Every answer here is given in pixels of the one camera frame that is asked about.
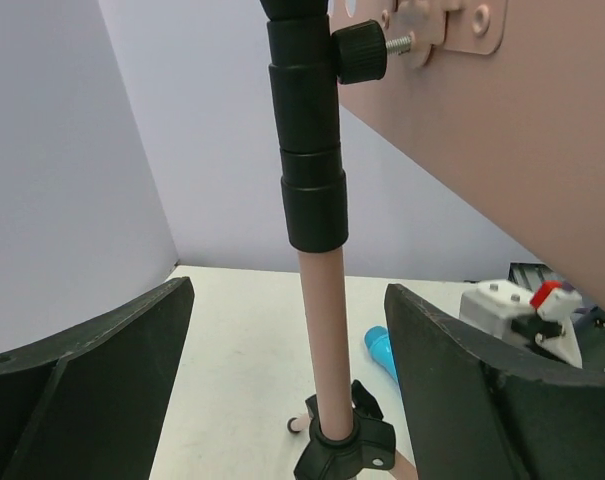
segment metal screw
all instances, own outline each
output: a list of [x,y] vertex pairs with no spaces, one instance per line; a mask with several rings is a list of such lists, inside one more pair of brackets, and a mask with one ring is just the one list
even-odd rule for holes
[[413,39],[409,36],[396,38],[386,42],[387,55],[402,55],[411,51]]

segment blue object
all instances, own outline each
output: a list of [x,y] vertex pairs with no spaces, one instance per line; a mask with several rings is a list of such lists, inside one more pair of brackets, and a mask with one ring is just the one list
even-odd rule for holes
[[364,343],[369,350],[371,358],[393,377],[395,383],[398,383],[398,374],[395,371],[395,362],[391,352],[391,340],[389,332],[384,327],[373,327],[364,335]]

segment black tripod base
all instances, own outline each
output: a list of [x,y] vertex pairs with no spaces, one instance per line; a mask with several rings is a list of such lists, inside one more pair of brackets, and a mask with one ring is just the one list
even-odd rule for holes
[[353,432],[338,442],[322,434],[315,395],[306,400],[310,440],[294,470],[297,480],[347,480],[364,469],[391,470],[395,465],[393,426],[382,421],[377,401],[359,381],[353,382],[351,394]]

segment white plastic part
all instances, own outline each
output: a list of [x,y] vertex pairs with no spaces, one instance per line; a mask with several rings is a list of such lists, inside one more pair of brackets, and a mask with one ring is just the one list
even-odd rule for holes
[[535,343],[537,343],[540,348],[543,348],[547,352],[551,352],[569,365],[573,365],[576,368],[582,368],[582,354],[580,353],[580,345],[575,336],[571,317],[567,316],[558,323],[562,325],[561,336],[545,339],[538,334],[535,338]]
[[535,339],[538,346],[577,368],[582,368],[582,354],[573,329],[571,314],[580,306],[582,306],[582,296],[577,291],[567,292],[555,288],[542,302],[537,314],[542,320],[562,325],[562,335],[550,339],[539,335]]
[[555,288],[538,307],[538,315],[542,320],[560,322],[582,306],[582,295],[577,291],[567,292]]
[[[485,333],[513,343],[511,320],[536,313],[529,303],[533,292],[508,280],[480,282],[477,288],[464,292],[460,302],[460,320]],[[535,343],[559,359],[582,368],[582,354],[571,321],[571,313],[582,304],[578,292],[555,289],[537,310],[543,320],[562,325],[560,337],[546,339],[541,335]]]
[[508,280],[480,282],[477,288],[462,294],[460,320],[502,339],[511,319],[533,314],[533,293]]

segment light purple wall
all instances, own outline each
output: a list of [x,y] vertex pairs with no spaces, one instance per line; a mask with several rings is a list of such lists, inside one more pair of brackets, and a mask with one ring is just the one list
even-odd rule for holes
[[0,351],[176,259],[97,0],[0,1]]

